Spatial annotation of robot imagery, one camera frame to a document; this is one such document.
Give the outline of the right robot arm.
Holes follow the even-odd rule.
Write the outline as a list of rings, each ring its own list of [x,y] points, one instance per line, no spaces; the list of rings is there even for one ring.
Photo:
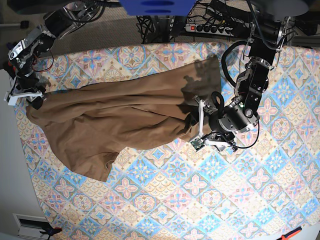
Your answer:
[[[10,90],[5,93],[4,101],[14,106],[18,99],[26,98],[33,108],[39,109],[46,100],[46,89],[36,73],[47,72],[54,65],[54,57],[51,56],[49,66],[36,69],[39,57],[50,53],[56,40],[98,20],[105,9],[96,1],[86,1],[80,9],[64,6],[46,15],[43,24],[36,26],[8,51],[8,60],[2,66],[10,77]]]

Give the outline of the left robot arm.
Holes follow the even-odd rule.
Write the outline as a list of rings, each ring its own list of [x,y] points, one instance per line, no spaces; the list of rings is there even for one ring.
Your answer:
[[[235,135],[260,127],[257,110],[269,85],[269,71],[276,68],[275,55],[296,35],[288,31],[289,22],[289,17],[281,22],[262,22],[255,17],[248,40],[233,43],[223,53],[221,67],[226,80],[234,87],[234,97],[225,105],[222,94],[217,91],[211,94],[212,103],[194,96],[198,104],[198,130],[189,142],[196,151],[214,146],[218,151],[230,147],[235,152],[240,148],[234,141]],[[239,46],[244,46],[242,56],[248,58],[248,62],[234,81],[228,72],[227,56]]]

